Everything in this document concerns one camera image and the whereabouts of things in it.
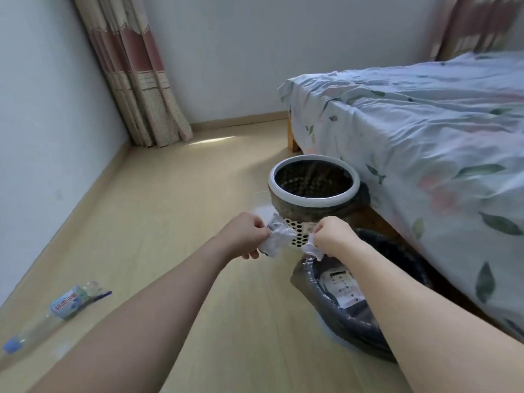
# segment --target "floor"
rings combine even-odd
[[[188,145],[133,149],[46,278],[0,320],[9,337],[70,286],[95,279],[113,295],[65,323],[0,372],[24,392],[94,324],[178,264],[231,217],[251,210],[270,169],[290,157],[285,120],[198,132]],[[163,392],[409,392],[398,367],[349,350],[323,330],[289,283],[300,259],[235,259],[211,290]]]

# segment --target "curtain fold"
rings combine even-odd
[[[171,91],[142,0],[75,0],[135,145],[193,138]]]

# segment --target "person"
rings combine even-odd
[[[352,271],[415,392],[523,390],[524,345],[418,283],[344,221],[324,218],[314,232],[315,245]],[[30,391],[158,392],[220,271],[233,258],[258,258],[269,234],[256,215],[233,218],[104,318]]]

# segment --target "bed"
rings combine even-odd
[[[306,74],[279,95],[290,145],[353,166],[372,208],[524,341],[524,53]]]

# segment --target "wooden bed leg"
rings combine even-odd
[[[300,148],[298,147],[298,144],[295,142],[294,137],[293,137],[293,131],[291,130],[291,117],[290,116],[288,116],[288,148],[293,153],[296,153],[297,151],[300,150]]]

